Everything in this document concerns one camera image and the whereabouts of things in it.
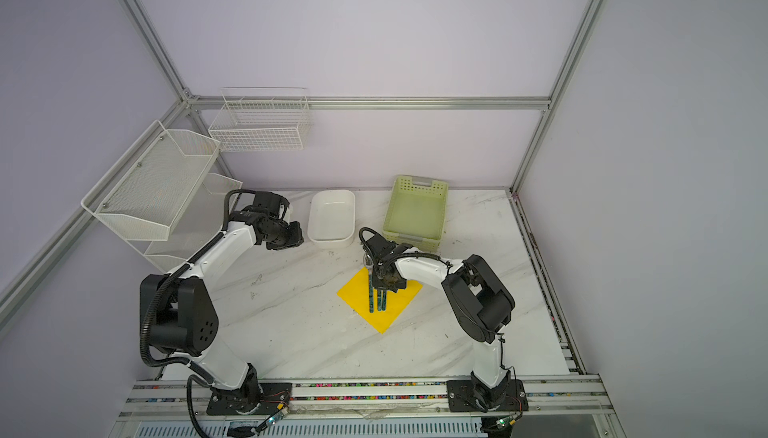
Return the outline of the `yellow paper napkin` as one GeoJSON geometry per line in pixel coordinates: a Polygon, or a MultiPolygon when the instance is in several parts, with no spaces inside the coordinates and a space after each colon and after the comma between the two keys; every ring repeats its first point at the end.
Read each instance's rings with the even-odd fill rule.
{"type": "Polygon", "coordinates": [[[409,281],[397,292],[377,290],[369,272],[361,268],[338,291],[337,296],[378,333],[385,333],[421,291],[423,285],[409,281]]]}

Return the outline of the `spoon with green handle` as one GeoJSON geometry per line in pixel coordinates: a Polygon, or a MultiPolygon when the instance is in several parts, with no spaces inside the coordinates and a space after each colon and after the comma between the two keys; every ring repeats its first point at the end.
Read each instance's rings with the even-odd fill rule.
{"type": "Polygon", "coordinates": [[[368,285],[368,311],[374,313],[376,308],[376,292],[372,284],[372,267],[366,266],[368,285]]]}

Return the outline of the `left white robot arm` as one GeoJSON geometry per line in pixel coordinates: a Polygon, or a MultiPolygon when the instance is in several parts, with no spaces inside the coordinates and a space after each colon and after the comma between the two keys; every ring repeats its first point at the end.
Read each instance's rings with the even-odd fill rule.
{"type": "Polygon", "coordinates": [[[145,365],[186,367],[193,381],[212,390],[216,403],[237,414],[262,407],[265,392],[255,367],[218,337],[209,287],[255,246],[271,251],[300,246],[301,225],[288,219],[290,210],[290,201],[275,192],[227,192],[220,230],[172,271],[142,280],[139,354],[145,365]]]}

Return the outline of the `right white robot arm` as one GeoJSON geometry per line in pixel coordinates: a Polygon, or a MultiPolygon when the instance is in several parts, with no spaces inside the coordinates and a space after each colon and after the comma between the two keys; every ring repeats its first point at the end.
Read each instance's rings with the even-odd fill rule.
{"type": "Polygon", "coordinates": [[[443,291],[458,325],[474,341],[473,367],[466,379],[446,383],[452,412],[511,412],[529,410],[524,385],[504,364],[502,329],[511,321],[516,302],[484,258],[448,259],[397,243],[370,227],[358,237],[368,272],[369,313],[382,313],[391,294],[412,282],[443,291]]]}

